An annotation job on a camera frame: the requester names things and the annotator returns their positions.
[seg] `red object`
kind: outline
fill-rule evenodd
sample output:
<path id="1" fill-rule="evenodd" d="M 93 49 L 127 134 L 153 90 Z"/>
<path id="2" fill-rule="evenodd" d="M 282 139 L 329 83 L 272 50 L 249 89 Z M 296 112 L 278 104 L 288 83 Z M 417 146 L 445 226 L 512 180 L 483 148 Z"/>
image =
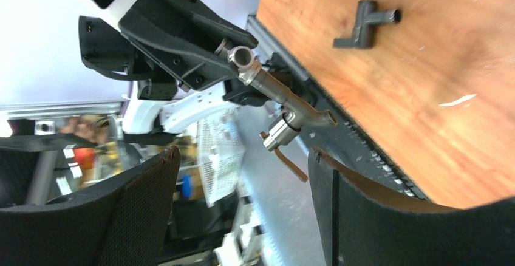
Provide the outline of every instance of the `red object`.
<path id="1" fill-rule="evenodd" d="M 95 161 L 95 150 L 90 148 L 74 149 L 75 161 L 82 169 L 92 169 Z"/>

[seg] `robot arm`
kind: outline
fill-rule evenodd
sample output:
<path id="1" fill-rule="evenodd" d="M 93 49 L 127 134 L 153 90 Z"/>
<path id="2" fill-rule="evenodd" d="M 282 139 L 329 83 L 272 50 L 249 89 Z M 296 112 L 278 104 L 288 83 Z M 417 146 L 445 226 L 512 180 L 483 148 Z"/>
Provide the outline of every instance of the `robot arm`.
<path id="1" fill-rule="evenodd" d="M 111 71 L 124 70 L 127 76 L 121 80 L 135 80 L 123 120 L 126 132 L 146 133 L 159 117 L 165 132 L 180 133 L 215 111 L 274 100 L 286 110 L 269 132 L 261 132 L 264 145 L 307 180 L 279 147 L 289 144 L 305 124 L 336 126 L 336 120 L 330 111 L 317 111 L 262 68 L 252 52 L 258 42 L 251 34 L 218 17 L 200 0 L 86 1 L 112 27 L 107 32 L 112 36 L 102 33 L 87 43 L 82 39 L 97 27 L 93 20 L 82 24 L 83 62 L 108 77 L 118 78 L 120 74 Z M 160 93 L 155 93 L 157 85 Z M 228 97 L 237 90 L 234 87 L 261 97 L 249 103 L 235 101 Z M 197 92 L 172 101 L 178 88 Z"/>

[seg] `wooden table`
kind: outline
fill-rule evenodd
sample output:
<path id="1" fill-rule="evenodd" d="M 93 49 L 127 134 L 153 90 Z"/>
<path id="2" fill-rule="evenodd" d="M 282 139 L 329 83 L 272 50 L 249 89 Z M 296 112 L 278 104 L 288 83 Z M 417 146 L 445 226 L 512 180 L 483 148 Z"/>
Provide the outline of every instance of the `wooden table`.
<path id="1" fill-rule="evenodd" d="M 377 0 L 401 8 L 370 50 L 359 0 L 261 0 L 257 18 L 434 201 L 515 194 L 515 0 Z"/>

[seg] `black pipe fitting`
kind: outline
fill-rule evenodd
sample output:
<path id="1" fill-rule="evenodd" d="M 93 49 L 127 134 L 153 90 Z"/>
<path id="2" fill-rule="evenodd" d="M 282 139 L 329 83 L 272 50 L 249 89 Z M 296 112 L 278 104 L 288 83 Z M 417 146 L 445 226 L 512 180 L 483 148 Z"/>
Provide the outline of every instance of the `black pipe fitting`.
<path id="1" fill-rule="evenodd" d="M 351 38 L 335 38 L 333 47 L 371 49 L 375 29 L 382 24 L 397 24 L 401 21 L 402 13 L 399 9 L 378 11 L 377 1 L 361 0 L 358 3 L 356 23 L 352 29 Z"/>

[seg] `white plastic basket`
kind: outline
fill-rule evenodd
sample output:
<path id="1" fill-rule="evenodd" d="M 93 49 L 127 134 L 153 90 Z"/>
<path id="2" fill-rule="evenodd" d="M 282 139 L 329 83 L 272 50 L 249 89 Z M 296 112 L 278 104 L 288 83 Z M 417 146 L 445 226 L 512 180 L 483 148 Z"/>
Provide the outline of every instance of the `white plastic basket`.
<path id="1" fill-rule="evenodd" d="M 201 120 L 198 130 L 200 178 L 206 203 L 211 207 L 236 190 L 245 148 L 232 109 Z"/>

